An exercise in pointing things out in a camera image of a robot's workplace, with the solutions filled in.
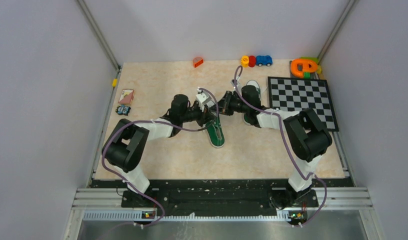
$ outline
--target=gray wall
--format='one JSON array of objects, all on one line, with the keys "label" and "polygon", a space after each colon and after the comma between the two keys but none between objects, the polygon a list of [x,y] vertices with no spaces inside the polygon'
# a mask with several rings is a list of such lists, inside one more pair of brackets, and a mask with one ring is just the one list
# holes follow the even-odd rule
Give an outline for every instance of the gray wall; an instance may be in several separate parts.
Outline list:
[{"label": "gray wall", "polygon": [[317,56],[346,0],[86,0],[123,62]]},{"label": "gray wall", "polygon": [[408,0],[360,1],[322,66],[355,178],[408,239]]},{"label": "gray wall", "polygon": [[58,240],[116,75],[74,0],[0,1],[0,240]]}]

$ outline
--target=beige table surface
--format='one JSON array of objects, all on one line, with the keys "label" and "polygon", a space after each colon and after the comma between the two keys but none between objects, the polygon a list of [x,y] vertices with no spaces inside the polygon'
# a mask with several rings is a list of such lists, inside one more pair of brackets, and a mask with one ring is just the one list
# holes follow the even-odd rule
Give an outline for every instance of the beige table surface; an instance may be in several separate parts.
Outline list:
[{"label": "beige table surface", "polygon": [[[275,59],[270,67],[244,68],[241,83],[256,80],[263,90],[268,76],[289,77],[290,59]],[[173,96],[187,95],[193,103],[197,87],[210,90],[219,100],[232,90],[238,60],[205,61],[198,68],[191,61],[125,63],[122,68],[105,139],[117,122],[157,119],[170,107]],[[120,116],[115,109],[123,89],[135,89],[129,116]],[[261,94],[261,103],[268,106],[268,91]],[[293,171],[279,130],[246,126],[242,115],[220,116],[225,137],[222,148],[210,145],[207,131],[181,131],[172,138],[147,142],[140,165],[149,179],[273,179],[288,178]],[[197,129],[196,122],[183,125]],[[321,178],[343,178],[340,157],[335,143],[323,155],[316,174]],[[118,179],[101,165],[95,179]]]}]

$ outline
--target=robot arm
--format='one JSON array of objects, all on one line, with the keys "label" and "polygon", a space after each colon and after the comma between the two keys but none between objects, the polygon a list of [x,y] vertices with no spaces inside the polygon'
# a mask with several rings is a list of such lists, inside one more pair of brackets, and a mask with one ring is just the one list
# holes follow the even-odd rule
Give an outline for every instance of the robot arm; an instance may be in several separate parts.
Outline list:
[{"label": "robot arm", "polygon": [[306,178],[316,170],[322,155],[332,144],[331,135],[311,108],[303,111],[271,109],[261,105],[259,93],[255,86],[246,85],[241,87],[240,91],[242,97],[253,107],[273,114],[252,109],[240,99],[236,91],[226,91],[223,98],[218,102],[219,112],[228,116],[233,115],[234,112],[243,113],[247,116],[251,125],[257,128],[277,130],[280,129],[277,115],[280,115],[283,121],[282,130],[287,132],[292,150],[297,156],[294,161],[296,165],[294,172],[288,179],[286,186],[286,195],[289,199],[288,204],[298,203],[311,190],[312,186],[311,177],[304,179],[302,175]]},{"label": "robot arm", "polygon": [[[159,138],[174,137],[181,131],[174,126],[182,127],[183,123],[186,122],[196,121],[202,126],[212,121],[215,116],[210,113],[207,103],[210,103],[210,96],[202,91],[198,91],[192,106],[189,106],[187,96],[183,94],[175,95],[171,102],[171,107],[164,116],[151,121],[135,123],[118,134],[108,146],[105,158],[140,192],[145,192],[150,185],[150,181],[145,177],[139,163],[146,142]],[[130,122],[127,119],[120,120],[105,143],[105,146],[109,144],[108,141],[123,126]]]}]

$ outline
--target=checkerboard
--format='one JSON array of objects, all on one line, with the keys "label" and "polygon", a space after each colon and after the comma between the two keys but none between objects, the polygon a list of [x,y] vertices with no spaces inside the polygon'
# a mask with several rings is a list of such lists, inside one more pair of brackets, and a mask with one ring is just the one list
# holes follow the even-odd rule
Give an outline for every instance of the checkerboard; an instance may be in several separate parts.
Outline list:
[{"label": "checkerboard", "polygon": [[301,111],[312,108],[329,131],[338,131],[326,80],[270,76],[268,90],[272,109]]}]

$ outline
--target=green shoe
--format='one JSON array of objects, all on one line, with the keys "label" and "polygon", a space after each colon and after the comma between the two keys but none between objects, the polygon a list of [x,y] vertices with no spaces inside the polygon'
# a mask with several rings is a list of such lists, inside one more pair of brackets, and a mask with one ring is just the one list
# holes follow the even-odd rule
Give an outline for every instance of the green shoe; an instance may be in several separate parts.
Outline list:
[{"label": "green shoe", "polygon": [[[205,126],[212,124],[212,122],[207,122]],[[225,136],[223,136],[222,126],[220,124],[220,117],[218,116],[212,126],[207,128],[208,137],[210,143],[215,148],[221,148],[225,144]]]},{"label": "green shoe", "polygon": [[[249,80],[249,81],[245,84],[245,86],[247,86],[247,85],[252,85],[252,86],[254,86],[254,87],[257,89],[258,98],[259,98],[259,99],[262,99],[262,95],[261,95],[261,91],[262,91],[262,90],[260,89],[260,85],[259,85],[259,83],[258,83],[256,80]],[[247,119],[247,117],[245,116],[245,114],[243,115],[242,120],[244,121],[244,123],[245,123],[246,125],[248,125],[248,126],[251,125],[251,124],[250,124],[250,121]]]}]

